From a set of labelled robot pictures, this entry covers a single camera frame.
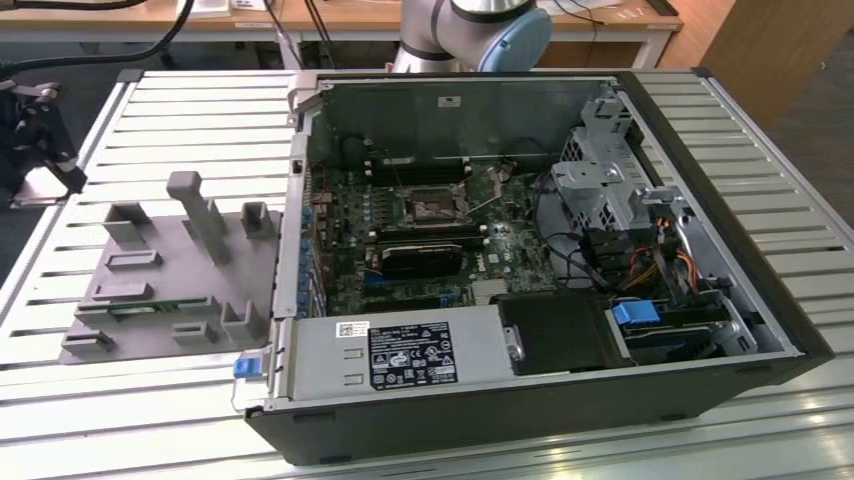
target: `blue plastic tab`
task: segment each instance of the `blue plastic tab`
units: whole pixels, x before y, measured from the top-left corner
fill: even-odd
[[[621,302],[611,309],[611,312],[613,312],[613,318],[620,325],[637,325],[661,321],[655,305],[649,300]]]
[[[234,378],[261,376],[261,359],[258,357],[238,358],[234,362]]]

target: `warning label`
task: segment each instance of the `warning label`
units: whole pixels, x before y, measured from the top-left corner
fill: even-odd
[[[447,323],[370,328],[368,352],[374,390],[456,383]]]

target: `cable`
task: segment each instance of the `cable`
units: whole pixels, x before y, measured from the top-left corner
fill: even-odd
[[[305,3],[305,10],[310,16],[310,22],[314,24],[314,30],[320,36],[320,44],[325,50],[325,54],[329,56],[329,63],[332,68],[337,70],[337,64],[334,63],[334,57],[332,55],[332,38],[329,37],[329,31],[325,29],[325,23],[322,22],[322,16],[317,10],[317,5],[313,0],[302,0]]]
[[[121,10],[122,8],[130,8],[136,5],[141,5],[148,0],[121,0],[118,2],[105,3],[77,3],[77,2],[50,2],[42,0],[21,0],[12,4],[9,10],[28,9],[28,10],[84,10],[84,11],[102,11],[102,10]]]
[[[539,201],[540,201],[540,197],[543,196],[543,192],[541,192],[541,187],[543,187],[543,179],[544,178],[551,178],[548,176],[548,172],[543,172],[537,177],[536,180],[533,181],[533,205],[532,205],[532,211],[533,211],[533,215],[532,215],[532,223],[533,223],[533,233],[536,234],[536,238],[539,239],[539,241],[543,243],[543,246],[548,249],[548,251],[560,259],[567,263],[567,267],[568,265],[575,265],[588,276],[589,276],[589,280],[592,280],[592,282],[599,285],[599,287],[601,287],[605,290],[612,290],[611,284],[608,283],[608,281],[604,279],[604,277],[601,275],[599,275],[599,273],[589,268],[589,265],[584,265],[583,263],[580,263],[577,260],[572,260],[565,254],[563,254],[563,252],[560,252],[560,250],[557,250],[545,240],[545,238],[543,237],[543,232],[539,229],[539,223],[537,223],[537,212],[539,212]]]
[[[276,33],[278,34],[278,41],[284,42],[284,46],[286,47],[288,51],[290,52],[290,55],[293,55],[293,58],[296,59],[296,65],[298,66],[300,70],[305,70],[305,67],[302,66],[302,60],[298,58],[298,54],[296,52],[296,49],[293,48],[293,43],[290,42],[290,36],[288,35],[286,31],[284,30],[284,26],[281,25],[281,22],[278,21],[278,17],[276,16],[276,13],[272,11],[272,7],[270,7],[270,2],[274,0],[264,0],[264,9],[266,10],[266,13],[269,14],[269,18],[272,19],[272,23],[276,26]]]
[[[587,60],[584,60],[584,68],[587,68],[589,67],[589,60],[592,59],[592,49],[596,43],[596,38],[599,37],[599,25],[604,26],[607,25],[607,23],[592,18],[592,10],[587,8],[585,5],[581,5],[580,3],[577,3],[576,0],[569,0],[569,2],[577,5],[579,8],[583,8],[584,10],[587,10],[587,14],[589,15],[589,18],[581,17],[580,15],[575,15],[572,12],[569,12],[565,8],[563,8],[563,5],[560,5],[559,0],[552,0],[552,2],[557,6],[557,8],[563,11],[564,14],[589,22],[589,24],[592,25],[592,41],[589,42],[589,48],[587,49]]]
[[[596,37],[599,37],[599,27],[596,26],[596,20],[592,18],[592,10],[587,8],[585,5],[581,5],[575,0],[569,0],[575,5],[587,10],[589,14],[589,25],[592,26],[592,41],[589,42],[589,48],[587,49],[587,60],[584,60],[584,68],[589,67],[589,60],[592,59],[592,49],[596,46]]]
[[[181,28],[184,28],[184,24],[186,23],[186,19],[189,18],[189,13],[192,12],[193,3],[194,0],[185,0],[184,8],[177,15],[177,19],[172,24],[172,28],[168,30],[168,32],[165,32],[160,41],[154,43],[146,50],[124,55],[89,55],[80,57],[56,57],[41,58],[38,60],[24,60],[22,62],[16,62],[0,67],[0,79],[9,78],[14,74],[40,68],[136,62],[138,60],[146,59],[165,49],[165,47],[169,45],[169,42],[174,38],[174,35],[177,35],[177,32],[180,32]]]

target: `small circuit board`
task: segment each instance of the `small circuit board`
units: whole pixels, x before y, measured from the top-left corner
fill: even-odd
[[[492,160],[467,161],[447,184],[378,186],[362,171],[322,167],[312,177],[328,315],[471,306],[488,303],[484,292],[555,288],[529,220],[531,174]]]

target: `black cable on floor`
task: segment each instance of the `black cable on floor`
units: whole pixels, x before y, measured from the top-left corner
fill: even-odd
[[[580,15],[575,15],[572,12],[569,12],[565,8],[563,8],[563,5],[560,5],[559,0],[552,0],[552,2],[557,6],[557,8],[563,11],[564,14],[580,20],[584,20],[585,22],[589,22],[589,25],[592,26],[592,41],[589,42],[589,48],[587,49],[587,60],[584,60],[584,68],[587,68],[589,67],[589,60],[592,59],[592,50],[596,44],[596,38],[599,37],[599,25],[605,25],[605,23],[592,18],[592,10],[587,8],[587,6],[577,3],[575,0],[569,0],[569,2],[577,5],[579,8],[583,8],[584,10],[587,10],[587,14],[589,15],[589,18],[581,17]]]
[[[325,54],[329,57],[329,63],[332,64],[332,68],[337,69],[337,63],[334,62],[334,57],[332,54],[332,38],[329,37],[329,31],[325,29],[325,22],[322,21],[322,16],[320,15],[320,11],[317,10],[317,5],[314,4],[313,0],[302,1],[305,3],[308,15],[310,16],[310,21],[314,24],[317,36],[320,37],[320,44],[322,45]]]
[[[142,50],[141,52],[128,53],[122,55],[88,55],[78,57],[56,57],[56,58],[41,58],[37,60],[24,60],[21,62],[9,63],[0,67],[0,80],[9,78],[12,75],[26,72],[29,70],[36,70],[40,68],[52,68],[52,67],[70,67],[77,65],[100,65],[105,63],[124,63],[124,62],[136,62],[140,60],[145,60],[153,55],[158,54],[172,42],[174,35],[181,31],[186,20],[189,19],[189,13],[192,12],[192,5],[194,0],[185,0],[184,8],[181,8],[180,14],[174,19],[174,23],[172,24],[172,28],[166,31],[160,38],[160,41],[154,43],[150,48]]]

